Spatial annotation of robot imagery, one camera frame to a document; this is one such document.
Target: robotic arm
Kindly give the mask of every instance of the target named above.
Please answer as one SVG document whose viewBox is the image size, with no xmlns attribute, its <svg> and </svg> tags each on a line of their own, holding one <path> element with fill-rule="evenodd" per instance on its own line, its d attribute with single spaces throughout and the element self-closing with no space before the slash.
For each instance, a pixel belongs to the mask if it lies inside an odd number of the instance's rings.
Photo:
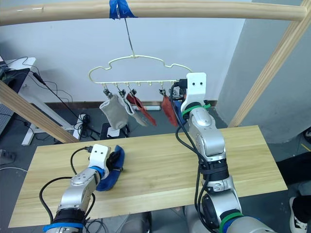
<svg viewBox="0 0 311 233">
<path fill-rule="evenodd" d="M 199 157 L 199 171 L 204 179 L 201 193 L 205 194 L 202 199 L 199 196 L 197 204 L 203 225 L 211 232 L 219 228 L 220 233 L 273 233 L 272 229 L 257 219 L 242 214 L 233 179 L 228 171 L 224 138 L 203 101 L 206 74 L 189 73 L 186 80 L 180 80 L 173 87 L 175 86 L 187 89 L 181 112 L 183 119 L 189 123 L 189 133 Z"/>
<path fill-rule="evenodd" d="M 110 147 L 95 144 L 88 168 L 76 174 L 64 192 L 53 222 L 45 226 L 46 233 L 81 233 L 87 217 L 91 195 L 100 181 L 109 175 L 106 165 Z"/>
</svg>

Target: baseboard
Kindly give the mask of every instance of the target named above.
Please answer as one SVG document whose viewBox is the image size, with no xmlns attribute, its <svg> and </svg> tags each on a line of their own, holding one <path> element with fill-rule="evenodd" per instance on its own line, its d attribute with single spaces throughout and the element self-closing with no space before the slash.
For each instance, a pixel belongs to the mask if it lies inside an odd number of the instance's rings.
<svg viewBox="0 0 311 233">
<path fill-rule="evenodd" d="M 69 108 L 72 109 L 86 109 L 86 108 L 99 108 L 99 106 L 102 104 L 102 101 L 94 101 L 94 102 L 69 102 L 66 103 Z M 215 106 L 217 103 L 217 100 L 210 100 L 209 103 L 211 106 Z M 61 102 L 50 102 L 45 103 L 47 106 L 49 106 L 52 109 L 64 109 L 66 108 Z M 142 104 L 144 106 L 160 106 L 161 101 L 143 101 Z"/>
</svg>

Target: gray sock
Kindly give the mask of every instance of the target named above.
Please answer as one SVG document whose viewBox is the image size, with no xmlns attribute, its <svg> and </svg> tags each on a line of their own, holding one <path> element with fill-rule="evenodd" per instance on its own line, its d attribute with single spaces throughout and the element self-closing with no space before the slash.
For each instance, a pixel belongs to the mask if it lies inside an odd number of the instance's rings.
<svg viewBox="0 0 311 233">
<path fill-rule="evenodd" d="M 106 115 L 110 126 L 117 130 L 122 129 L 128 121 L 128 114 L 120 104 L 117 95 L 100 105 L 100 110 Z"/>
<path fill-rule="evenodd" d="M 146 121 L 144 121 L 144 120 L 140 117 L 140 115 L 138 115 L 138 113 L 135 112 L 135 110 L 132 108 L 132 105 L 130 104 L 129 101 L 127 101 L 127 99 L 125 99 L 125 98 L 120 98 L 119 101 L 120 101 L 120 103 L 122 104 L 122 106 L 125 108 L 125 110 L 126 110 L 126 112 L 128 113 L 128 115 L 134 117 L 138 124 L 140 124 L 140 125 L 142 125 L 142 126 L 148 126 L 148 124 L 146 123 Z"/>
</svg>

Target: wooden table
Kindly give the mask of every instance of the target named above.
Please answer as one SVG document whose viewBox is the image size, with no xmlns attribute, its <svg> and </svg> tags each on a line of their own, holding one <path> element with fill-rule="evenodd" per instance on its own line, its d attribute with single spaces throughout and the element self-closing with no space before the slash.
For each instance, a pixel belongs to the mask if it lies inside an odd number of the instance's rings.
<svg viewBox="0 0 311 233">
<path fill-rule="evenodd" d="M 229 172 L 239 197 L 287 189 L 258 126 L 221 131 Z M 71 154 L 95 143 L 112 149 L 118 144 L 126 156 L 124 171 L 114 188 L 95 192 L 91 218 L 193 204 L 197 157 L 182 146 L 174 134 L 42 146 L 35 152 L 9 227 L 48 224 L 48 214 L 38 198 L 40 188 L 53 178 L 72 176 Z M 88 157 L 89 153 L 84 151 L 75 155 L 73 162 L 77 171 L 88 165 Z M 69 180 L 63 180 L 46 188 L 43 196 L 53 215 L 68 185 Z"/>
</svg>

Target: wooden pole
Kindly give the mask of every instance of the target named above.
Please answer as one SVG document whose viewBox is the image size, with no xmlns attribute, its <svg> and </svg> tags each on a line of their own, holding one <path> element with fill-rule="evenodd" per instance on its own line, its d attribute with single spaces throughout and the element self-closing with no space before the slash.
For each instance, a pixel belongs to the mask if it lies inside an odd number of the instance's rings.
<svg viewBox="0 0 311 233">
<path fill-rule="evenodd" d="M 301 21 L 304 6 L 207 0 L 127 0 L 137 17 L 262 18 Z M 0 26 L 68 19 L 109 18 L 109 1 L 27 5 L 0 10 Z"/>
<path fill-rule="evenodd" d="M 62 143 L 79 142 L 2 81 L 0 81 L 0 102 Z"/>
<path fill-rule="evenodd" d="M 309 27 L 311 23 L 311 1 L 304 0 L 301 6 L 305 6 L 308 10 L 306 17 L 301 22 L 292 22 L 289 25 L 277 48 L 231 120 L 229 127 L 237 127 L 242 123 L 243 119 L 282 67 L 287 57 L 291 54 L 298 41 Z"/>
</svg>

